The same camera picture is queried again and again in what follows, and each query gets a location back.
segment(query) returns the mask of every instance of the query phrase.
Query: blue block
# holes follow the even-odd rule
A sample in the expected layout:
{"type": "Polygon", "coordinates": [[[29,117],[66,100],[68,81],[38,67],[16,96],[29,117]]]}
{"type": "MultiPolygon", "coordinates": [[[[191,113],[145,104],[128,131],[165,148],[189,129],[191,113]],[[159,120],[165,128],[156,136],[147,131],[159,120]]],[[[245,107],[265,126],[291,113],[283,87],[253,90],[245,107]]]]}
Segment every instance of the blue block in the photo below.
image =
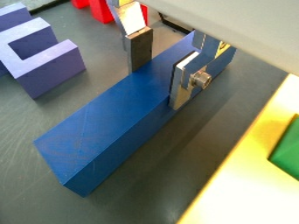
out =
{"type": "MultiPolygon", "coordinates": [[[[29,20],[32,20],[32,16],[21,3],[5,6],[0,9],[0,33],[29,20]]],[[[8,73],[9,72],[0,60],[0,77],[8,73]]]]}
{"type": "Polygon", "coordinates": [[[176,113],[168,107],[172,70],[193,50],[192,35],[33,141],[60,183],[80,196],[92,192],[176,113]]]}
{"type": "Polygon", "coordinates": [[[76,45],[36,18],[0,32],[0,60],[34,99],[85,69],[76,45]]]}

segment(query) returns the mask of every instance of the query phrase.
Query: yellow surface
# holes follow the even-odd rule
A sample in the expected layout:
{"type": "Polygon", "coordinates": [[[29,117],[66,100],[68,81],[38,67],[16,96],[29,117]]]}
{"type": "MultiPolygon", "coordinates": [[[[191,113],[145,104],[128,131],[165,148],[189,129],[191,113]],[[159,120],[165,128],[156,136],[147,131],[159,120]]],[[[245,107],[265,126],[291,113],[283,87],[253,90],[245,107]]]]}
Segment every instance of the yellow surface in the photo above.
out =
{"type": "Polygon", "coordinates": [[[299,223],[299,181],[267,160],[297,113],[299,78],[289,74],[180,224],[299,223]]]}

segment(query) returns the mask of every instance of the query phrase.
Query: gray surface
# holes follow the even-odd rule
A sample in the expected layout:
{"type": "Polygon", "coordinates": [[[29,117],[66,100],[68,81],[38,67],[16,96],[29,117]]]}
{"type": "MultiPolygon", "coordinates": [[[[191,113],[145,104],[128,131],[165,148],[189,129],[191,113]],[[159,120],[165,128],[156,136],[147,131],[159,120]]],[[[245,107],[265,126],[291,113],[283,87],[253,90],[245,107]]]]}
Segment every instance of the gray surface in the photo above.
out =
{"type": "Polygon", "coordinates": [[[0,1],[0,8],[2,8],[6,5],[22,3],[26,7],[26,9],[36,10],[41,8],[44,5],[50,4],[60,0],[1,0],[0,1]]]}
{"type": "MultiPolygon", "coordinates": [[[[151,14],[153,54],[183,36],[151,14]]],[[[0,78],[0,223],[175,223],[244,133],[285,73],[243,52],[153,138],[85,198],[64,188],[32,140],[127,76],[113,24],[69,3],[42,17],[77,45],[88,71],[37,101],[0,78]]]]}

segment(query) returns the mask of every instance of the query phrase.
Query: metal bolt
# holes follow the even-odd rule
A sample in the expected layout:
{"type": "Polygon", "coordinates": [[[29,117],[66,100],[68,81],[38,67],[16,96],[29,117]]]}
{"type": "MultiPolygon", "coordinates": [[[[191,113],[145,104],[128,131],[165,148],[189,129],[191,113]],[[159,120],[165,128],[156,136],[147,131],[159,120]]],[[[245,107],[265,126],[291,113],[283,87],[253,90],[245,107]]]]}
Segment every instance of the metal bolt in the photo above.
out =
{"type": "Polygon", "coordinates": [[[191,84],[204,89],[211,84],[211,75],[201,70],[197,71],[191,77],[191,84]]]}

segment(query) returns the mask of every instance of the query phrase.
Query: red object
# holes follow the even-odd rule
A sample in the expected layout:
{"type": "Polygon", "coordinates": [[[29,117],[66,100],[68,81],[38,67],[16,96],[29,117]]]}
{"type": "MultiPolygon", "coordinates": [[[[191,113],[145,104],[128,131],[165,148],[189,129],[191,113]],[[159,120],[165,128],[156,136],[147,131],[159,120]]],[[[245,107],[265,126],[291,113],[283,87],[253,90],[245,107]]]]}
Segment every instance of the red object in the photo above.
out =
{"type": "Polygon", "coordinates": [[[70,0],[74,8],[81,9],[89,5],[89,0],[70,0]]]}
{"type": "Polygon", "coordinates": [[[88,3],[92,17],[100,23],[106,24],[114,20],[105,0],[88,0],[88,3]]]}
{"type": "MultiPolygon", "coordinates": [[[[113,16],[109,12],[106,0],[70,0],[74,8],[81,9],[89,5],[92,17],[102,24],[112,22],[113,16]]],[[[147,7],[141,5],[144,23],[148,25],[147,7]]]]}
{"type": "Polygon", "coordinates": [[[141,5],[141,11],[143,11],[143,15],[144,15],[144,24],[148,25],[148,13],[147,13],[147,6],[141,5]]]}

